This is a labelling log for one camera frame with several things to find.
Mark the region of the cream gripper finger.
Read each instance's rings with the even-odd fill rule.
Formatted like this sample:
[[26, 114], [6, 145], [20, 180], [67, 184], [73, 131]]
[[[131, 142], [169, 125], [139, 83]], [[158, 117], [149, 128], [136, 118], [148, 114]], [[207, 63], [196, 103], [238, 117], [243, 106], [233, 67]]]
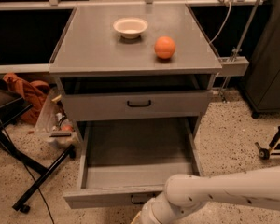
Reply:
[[140, 220], [141, 220], [141, 212], [138, 212], [136, 216], [133, 218], [131, 224], [141, 224]]

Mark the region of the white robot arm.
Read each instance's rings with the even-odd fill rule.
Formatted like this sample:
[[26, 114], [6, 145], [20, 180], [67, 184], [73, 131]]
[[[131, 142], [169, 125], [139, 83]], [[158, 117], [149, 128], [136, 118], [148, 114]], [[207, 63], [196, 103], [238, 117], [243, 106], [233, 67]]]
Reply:
[[173, 175], [131, 224], [171, 224], [208, 202], [280, 211], [280, 166], [229, 175]]

